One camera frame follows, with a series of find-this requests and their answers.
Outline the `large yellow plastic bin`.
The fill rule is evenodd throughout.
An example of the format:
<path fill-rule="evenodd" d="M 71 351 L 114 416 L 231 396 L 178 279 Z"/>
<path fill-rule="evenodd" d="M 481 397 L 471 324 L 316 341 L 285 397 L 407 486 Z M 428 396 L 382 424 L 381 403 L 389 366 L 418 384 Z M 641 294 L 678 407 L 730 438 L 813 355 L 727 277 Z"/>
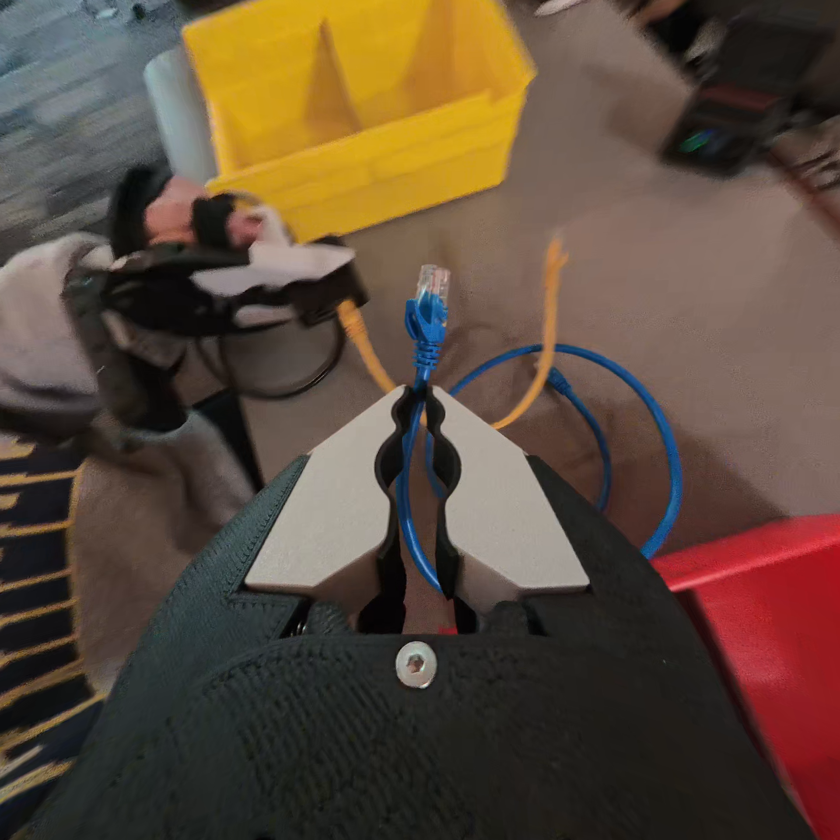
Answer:
<path fill-rule="evenodd" d="M 536 69 L 499 2 L 244 2 L 182 30 L 217 173 L 300 242 L 502 183 Z"/>

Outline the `black portable power station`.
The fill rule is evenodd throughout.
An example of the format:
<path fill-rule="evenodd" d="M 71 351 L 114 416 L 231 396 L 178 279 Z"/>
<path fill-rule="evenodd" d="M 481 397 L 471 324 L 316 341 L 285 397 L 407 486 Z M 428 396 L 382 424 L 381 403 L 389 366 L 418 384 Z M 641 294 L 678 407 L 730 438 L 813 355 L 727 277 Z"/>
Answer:
<path fill-rule="evenodd" d="M 739 175 L 770 152 L 789 122 L 791 103 L 791 96 L 728 84 L 701 87 L 669 133 L 660 159 L 705 175 Z"/>

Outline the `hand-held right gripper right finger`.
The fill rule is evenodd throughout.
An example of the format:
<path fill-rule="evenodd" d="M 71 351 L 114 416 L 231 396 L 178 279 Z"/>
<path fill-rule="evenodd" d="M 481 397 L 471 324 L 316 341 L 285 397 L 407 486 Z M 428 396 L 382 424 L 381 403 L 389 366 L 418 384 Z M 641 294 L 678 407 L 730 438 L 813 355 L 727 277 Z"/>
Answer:
<path fill-rule="evenodd" d="M 436 386 L 426 415 L 442 593 L 487 616 L 502 602 L 585 591 L 590 578 L 526 453 Z"/>

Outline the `black ethernet port adapter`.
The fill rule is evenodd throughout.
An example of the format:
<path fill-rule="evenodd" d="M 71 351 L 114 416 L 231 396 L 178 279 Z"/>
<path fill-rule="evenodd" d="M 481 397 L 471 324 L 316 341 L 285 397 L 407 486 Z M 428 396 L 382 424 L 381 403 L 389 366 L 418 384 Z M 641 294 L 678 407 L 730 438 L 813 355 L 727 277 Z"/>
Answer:
<path fill-rule="evenodd" d="M 370 294 L 356 267 L 355 259 L 316 280 L 298 280 L 290 285 L 290 304 L 297 319 L 306 328 L 336 318 L 340 304 L 351 302 L 357 309 L 365 306 Z"/>

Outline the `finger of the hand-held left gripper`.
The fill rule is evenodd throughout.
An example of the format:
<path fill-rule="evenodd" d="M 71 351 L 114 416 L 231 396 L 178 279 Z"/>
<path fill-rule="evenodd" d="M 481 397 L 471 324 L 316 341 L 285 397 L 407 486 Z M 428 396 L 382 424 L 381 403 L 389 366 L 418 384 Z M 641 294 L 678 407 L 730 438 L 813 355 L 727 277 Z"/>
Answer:
<path fill-rule="evenodd" d="M 234 298 L 258 287 L 280 290 L 299 281 L 322 280 L 355 257 L 352 248 L 341 245 L 258 242 L 250 247 L 244 266 L 200 269 L 192 282 L 217 297 Z"/>
<path fill-rule="evenodd" d="M 236 330 L 270 329 L 297 320 L 298 313 L 291 305 L 247 303 L 232 309 L 232 323 Z"/>

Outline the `red plastic bin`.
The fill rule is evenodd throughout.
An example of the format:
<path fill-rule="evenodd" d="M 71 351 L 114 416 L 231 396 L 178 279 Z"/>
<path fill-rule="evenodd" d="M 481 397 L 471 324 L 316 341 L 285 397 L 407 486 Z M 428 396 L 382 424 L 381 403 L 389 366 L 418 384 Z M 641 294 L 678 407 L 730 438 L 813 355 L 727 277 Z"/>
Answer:
<path fill-rule="evenodd" d="M 819 838 L 839 838 L 839 517 L 772 521 L 653 566 Z"/>

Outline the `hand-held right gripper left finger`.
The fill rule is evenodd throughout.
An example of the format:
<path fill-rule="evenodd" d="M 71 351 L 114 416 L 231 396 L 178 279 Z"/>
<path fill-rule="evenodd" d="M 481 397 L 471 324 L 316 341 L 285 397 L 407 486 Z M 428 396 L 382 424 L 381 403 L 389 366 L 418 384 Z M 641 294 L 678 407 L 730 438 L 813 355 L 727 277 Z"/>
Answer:
<path fill-rule="evenodd" d="M 389 488 L 402 469 L 397 387 L 303 459 L 244 578 L 254 593 L 333 602 L 349 615 L 403 617 L 406 571 Z"/>

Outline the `person's left forearm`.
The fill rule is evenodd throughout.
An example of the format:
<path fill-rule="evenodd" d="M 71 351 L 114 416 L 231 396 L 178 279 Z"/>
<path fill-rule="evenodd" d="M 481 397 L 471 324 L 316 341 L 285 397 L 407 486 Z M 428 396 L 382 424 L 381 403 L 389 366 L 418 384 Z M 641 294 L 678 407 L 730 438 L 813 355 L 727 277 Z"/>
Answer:
<path fill-rule="evenodd" d="M 2 430 L 64 440 L 99 414 L 96 377 L 62 299 L 80 265 L 104 268 L 104 238 L 69 234 L 17 253 L 1 269 Z"/>

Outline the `person's left hand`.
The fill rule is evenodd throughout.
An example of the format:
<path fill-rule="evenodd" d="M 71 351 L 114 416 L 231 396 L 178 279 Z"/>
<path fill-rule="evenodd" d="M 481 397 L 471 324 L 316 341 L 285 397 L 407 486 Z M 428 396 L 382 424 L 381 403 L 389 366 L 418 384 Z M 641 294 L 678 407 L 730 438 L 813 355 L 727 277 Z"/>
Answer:
<path fill-rule="evenodd" d="M 261 241 L 292 243 L 287 226 L 271 207 L 247 196 L 212 196 L 203 183 L 180 175 L 174 175 L 146 207 L 143 225 L 151 245 L 248 250 Z"/>

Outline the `grey printed sweatshirt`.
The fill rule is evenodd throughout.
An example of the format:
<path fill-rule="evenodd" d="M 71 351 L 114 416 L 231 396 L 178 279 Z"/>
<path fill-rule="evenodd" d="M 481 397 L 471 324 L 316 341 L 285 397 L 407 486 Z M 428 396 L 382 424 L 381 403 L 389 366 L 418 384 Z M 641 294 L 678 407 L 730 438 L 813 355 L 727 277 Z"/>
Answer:
<path fill-rule="evenodd" d="M 2 836 L 77 760 L 152 615 L 263 485 L 238 400 L 180 431 L 2 434 Z"/>

